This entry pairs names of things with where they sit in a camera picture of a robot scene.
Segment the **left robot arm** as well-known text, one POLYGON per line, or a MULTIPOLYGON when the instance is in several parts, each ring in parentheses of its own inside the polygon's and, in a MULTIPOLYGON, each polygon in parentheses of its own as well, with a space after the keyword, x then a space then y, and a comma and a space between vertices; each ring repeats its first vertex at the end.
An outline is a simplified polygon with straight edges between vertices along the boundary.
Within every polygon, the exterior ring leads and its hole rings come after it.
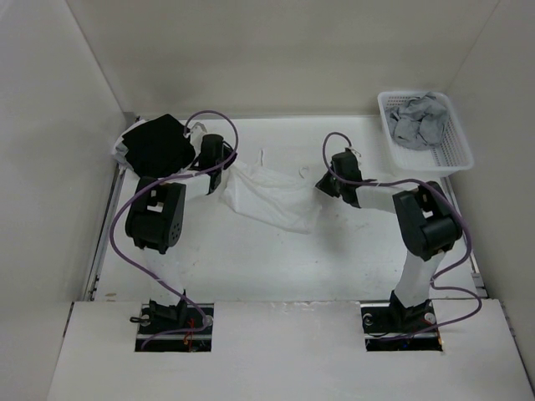
POLYGON ((187 324, 187 311, 178 304, 185 294, 177 258, 168 251, 180 239, 188 201, 212 194, 222 182, 223 168, 185 180, 170 180, 152 187, 130 206, 125 233, 141 249, 145 268, 155 273, 158 284, 173 290, 164 297, 159 323, 167 332, 180 332, 187 324))

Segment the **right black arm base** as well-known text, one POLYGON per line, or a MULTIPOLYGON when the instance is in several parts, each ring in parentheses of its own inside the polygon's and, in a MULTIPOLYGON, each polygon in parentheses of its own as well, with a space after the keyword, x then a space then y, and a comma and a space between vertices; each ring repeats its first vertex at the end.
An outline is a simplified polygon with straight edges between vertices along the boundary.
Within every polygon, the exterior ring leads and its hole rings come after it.
POLYGON ((441 352, 439 330, 424 329, 436 324, 431 300, 404 307, 394 293, 388 302, 360 305, 364 345, 369 352, 441 352))

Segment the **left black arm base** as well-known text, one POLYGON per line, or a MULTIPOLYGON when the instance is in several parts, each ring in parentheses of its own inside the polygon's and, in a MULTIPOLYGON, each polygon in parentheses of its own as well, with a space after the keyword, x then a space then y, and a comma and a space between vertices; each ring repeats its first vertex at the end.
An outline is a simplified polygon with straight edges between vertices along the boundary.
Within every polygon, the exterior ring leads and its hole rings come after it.
POLYGON ((212 346, 214 304, 195 308, 180 300, 162 305, 154 300, 143 304, 130 322, 137 327, 137 353, 209 353, 212 346))

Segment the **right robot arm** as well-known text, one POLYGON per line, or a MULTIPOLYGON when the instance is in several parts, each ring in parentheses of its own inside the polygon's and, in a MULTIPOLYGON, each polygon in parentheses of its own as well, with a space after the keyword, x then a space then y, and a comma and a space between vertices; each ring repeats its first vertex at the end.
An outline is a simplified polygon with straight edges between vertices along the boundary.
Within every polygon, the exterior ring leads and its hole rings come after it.
POLYGON ((359 209, 396 216, 407 254, 400 280, 390 297, 388 321, 407 330, 418 320, 416 307, 429 301, 431 278, 444 255, 461 238, 462 229, 435 181, 418 182, 412 190, 363 181, 356 156, 345 150, 334 155, 316 188, 359 209))

